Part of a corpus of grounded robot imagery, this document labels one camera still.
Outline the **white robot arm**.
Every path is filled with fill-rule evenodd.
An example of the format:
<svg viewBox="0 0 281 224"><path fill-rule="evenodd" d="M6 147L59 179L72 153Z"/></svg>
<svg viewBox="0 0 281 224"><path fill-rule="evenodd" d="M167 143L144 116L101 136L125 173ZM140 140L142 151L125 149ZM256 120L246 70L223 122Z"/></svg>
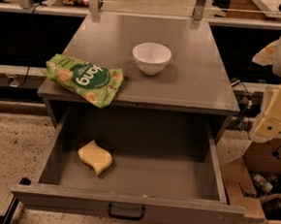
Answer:
<svg viewBox="0 0 281 224"><path fill-rule="evenodd" d="M272 66L273 74L281 78L281 37L261 49L252 60L261 66ZM281 84L267 88L262 101L262 110L252 125L250 139L266 143L281 133Z"/></svg>

